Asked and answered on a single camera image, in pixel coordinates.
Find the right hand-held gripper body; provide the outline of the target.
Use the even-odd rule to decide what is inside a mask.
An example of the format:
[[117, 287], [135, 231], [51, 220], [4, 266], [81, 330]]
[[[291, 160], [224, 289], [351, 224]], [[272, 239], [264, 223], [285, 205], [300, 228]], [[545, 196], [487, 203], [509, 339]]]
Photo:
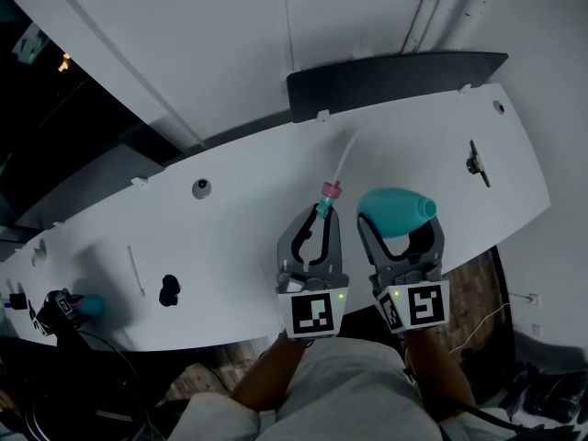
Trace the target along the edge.
[[405, 334], [448, 322], [449, 281], [439, 260], [410, 264], [371, 261], [369, 277], [376, 307], [393, 334]]

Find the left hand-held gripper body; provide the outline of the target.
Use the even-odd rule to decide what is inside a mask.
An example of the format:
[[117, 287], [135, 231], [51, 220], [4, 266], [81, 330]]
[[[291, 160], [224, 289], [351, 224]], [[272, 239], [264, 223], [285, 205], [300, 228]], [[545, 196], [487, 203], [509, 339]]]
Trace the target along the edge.
[[311, 277], [281, 273], [277, 280], [278, 308], [289, 339], [337, 336], [343, 319], [348, 276]]

